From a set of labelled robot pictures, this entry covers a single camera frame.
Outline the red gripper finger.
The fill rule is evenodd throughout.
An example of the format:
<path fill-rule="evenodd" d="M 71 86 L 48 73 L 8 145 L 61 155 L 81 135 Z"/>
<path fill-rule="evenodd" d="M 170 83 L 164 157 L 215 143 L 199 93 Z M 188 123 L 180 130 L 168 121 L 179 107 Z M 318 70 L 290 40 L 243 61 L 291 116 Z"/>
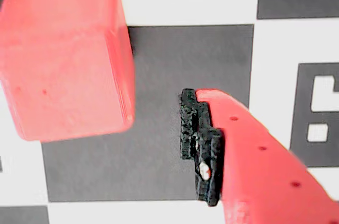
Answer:
<path fill-rule="evenodd" d="M 218 89 L 180 95 L 182 159 L 195 193 L 226 223 L 338 223 L 335 202 L 241 102 Z"/>

